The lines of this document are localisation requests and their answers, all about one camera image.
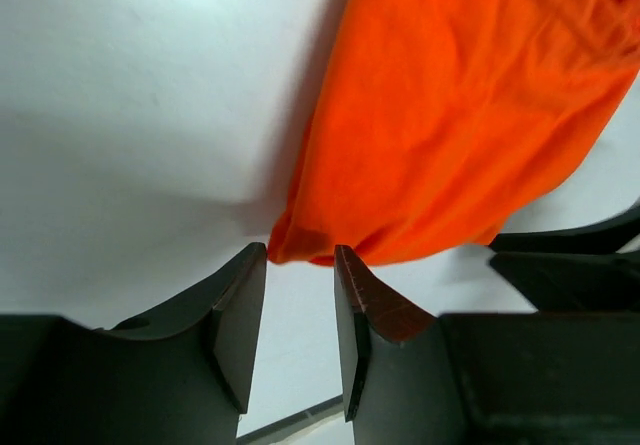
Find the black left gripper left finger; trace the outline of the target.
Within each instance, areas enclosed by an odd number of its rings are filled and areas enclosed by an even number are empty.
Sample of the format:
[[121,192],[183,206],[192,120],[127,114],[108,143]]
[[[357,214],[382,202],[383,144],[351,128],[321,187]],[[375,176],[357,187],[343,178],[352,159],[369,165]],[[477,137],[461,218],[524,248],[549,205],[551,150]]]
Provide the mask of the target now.
[[253,242],[218,271],[96,335],[93,386],[140,413],[248,409],[266,283]]

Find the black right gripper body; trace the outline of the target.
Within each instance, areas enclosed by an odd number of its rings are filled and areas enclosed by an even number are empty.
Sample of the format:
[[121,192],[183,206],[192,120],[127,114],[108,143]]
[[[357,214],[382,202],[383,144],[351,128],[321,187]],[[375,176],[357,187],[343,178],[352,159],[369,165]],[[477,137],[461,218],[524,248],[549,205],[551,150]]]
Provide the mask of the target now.
[[577,228],[501,233],[489,265],[541,312],[639,311],[639,210]]

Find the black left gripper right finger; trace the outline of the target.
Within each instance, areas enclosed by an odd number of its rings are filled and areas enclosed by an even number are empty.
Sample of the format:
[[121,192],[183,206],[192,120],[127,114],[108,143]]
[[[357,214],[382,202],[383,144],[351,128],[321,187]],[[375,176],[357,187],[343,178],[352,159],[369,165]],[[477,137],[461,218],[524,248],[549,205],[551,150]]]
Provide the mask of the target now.
[[349,246],[334,250],[334,298],[345,420],[355,419],[376,338],[413,340],[435,317],[380,280]]

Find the orange t shirt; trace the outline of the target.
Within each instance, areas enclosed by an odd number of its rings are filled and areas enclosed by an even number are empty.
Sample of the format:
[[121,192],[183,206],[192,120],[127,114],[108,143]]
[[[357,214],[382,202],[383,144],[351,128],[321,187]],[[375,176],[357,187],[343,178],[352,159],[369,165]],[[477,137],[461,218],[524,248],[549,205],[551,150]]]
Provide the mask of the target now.
[[348,0],[276,264],[486,245],[584,161],[639,72],[639,0]]

